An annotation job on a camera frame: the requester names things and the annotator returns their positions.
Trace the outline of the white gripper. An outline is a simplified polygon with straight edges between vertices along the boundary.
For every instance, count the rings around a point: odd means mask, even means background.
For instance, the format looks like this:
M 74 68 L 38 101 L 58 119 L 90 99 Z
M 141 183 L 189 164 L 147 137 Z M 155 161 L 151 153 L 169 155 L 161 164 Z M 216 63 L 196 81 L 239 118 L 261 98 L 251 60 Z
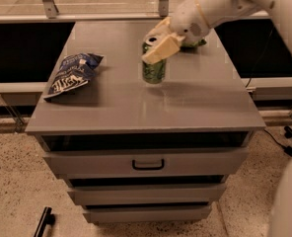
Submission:
M 185 0 L 172 18 L 166 17 L 145 36 L 149 49 L 142 55 L 142 60 L 146 64 L 155 64 L 177 53 L 182 43 L 202 40 L 208 34 L 209 24 L 198 0 Z

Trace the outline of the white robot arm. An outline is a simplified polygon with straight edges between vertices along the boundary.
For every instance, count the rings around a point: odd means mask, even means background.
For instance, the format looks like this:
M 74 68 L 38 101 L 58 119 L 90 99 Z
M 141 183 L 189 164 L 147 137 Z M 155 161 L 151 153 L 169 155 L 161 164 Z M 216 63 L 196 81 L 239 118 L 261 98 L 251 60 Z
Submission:
M 292 0 L 185 0 L 145 36 L 145 41 L 155 41 L 142 60 L 162 61 L 198 43 L 211 29 L 259 10 L 269 15 L 292 55 Z M 292 237 L 292 158 L 276 191 L 267 237 Z

